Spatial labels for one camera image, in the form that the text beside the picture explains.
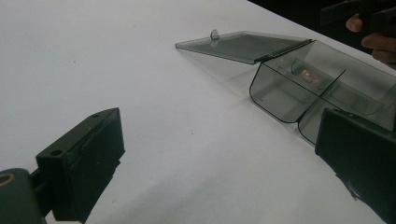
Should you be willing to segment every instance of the open lid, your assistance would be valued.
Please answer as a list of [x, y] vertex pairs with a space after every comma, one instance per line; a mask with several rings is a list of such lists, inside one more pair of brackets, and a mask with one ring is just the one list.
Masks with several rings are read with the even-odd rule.
[[306, 38], [247, 31], [219, 35], [218, 31], [214, 30], [208, 38], [177, 43], [176, 47], [240, 63], [254, 64], [297, 49], [309, 42], [311, 40]]

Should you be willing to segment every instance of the screw hole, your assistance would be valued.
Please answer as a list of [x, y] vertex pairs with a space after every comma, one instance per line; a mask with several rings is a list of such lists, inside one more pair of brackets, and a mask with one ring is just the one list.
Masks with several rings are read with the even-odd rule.
[[10, 183], [14, 179], [14, 174], [3, 174], [0, 175], [0, 187]]
[[53, 152], [50, 153], [51, 156], [59, 156], [59, 155], [61, 155], [61, 154], [62, 154], [62, 151], [61, 151], [61, 150], [55, 150], [55, 151], [53, 151]]

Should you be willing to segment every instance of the human hand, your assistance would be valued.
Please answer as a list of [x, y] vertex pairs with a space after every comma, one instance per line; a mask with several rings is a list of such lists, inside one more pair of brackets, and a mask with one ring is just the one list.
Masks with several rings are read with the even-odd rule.
[[[359, 32], [362, 27], [363, 21], [359, 18], [359, 14], [346, 22], [346, 28], [355, 33]], [[396, 38], [370, 34], [363, 38], [361, 45], [373, 50], [373, 58], [396, 70]]]

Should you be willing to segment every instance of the white table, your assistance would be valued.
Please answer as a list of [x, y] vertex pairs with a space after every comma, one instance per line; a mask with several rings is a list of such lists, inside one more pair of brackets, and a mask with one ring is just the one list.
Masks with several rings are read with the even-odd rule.
[[119, 107], [126, 153], [87, 223], [383, 223], [295, 125], [251, 102], [258, 65], [175, 48], [215, 28], [310, 37], [387, 70], [243, 0], [1, 1], [0, 170], [32, 172]]

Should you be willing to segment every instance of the dark background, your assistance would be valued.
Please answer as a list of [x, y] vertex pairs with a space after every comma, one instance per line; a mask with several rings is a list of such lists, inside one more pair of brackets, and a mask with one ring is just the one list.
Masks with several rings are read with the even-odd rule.
[[346, 28], [345, 18], [343, 21], [336, 21], [331, 24], [320, 26], [320, 10], [324, 7], [341, 3], [343, 0], [248, 0], [260, 7], [264, 7], [275, 14], [300, 25], [326, 35], [331, 39], [349, 45], [354, 49], [359, 49], [366, 53], [371, 53], [371, 49], [361, 46], [361, 40], [368, 33], [352, 33]]

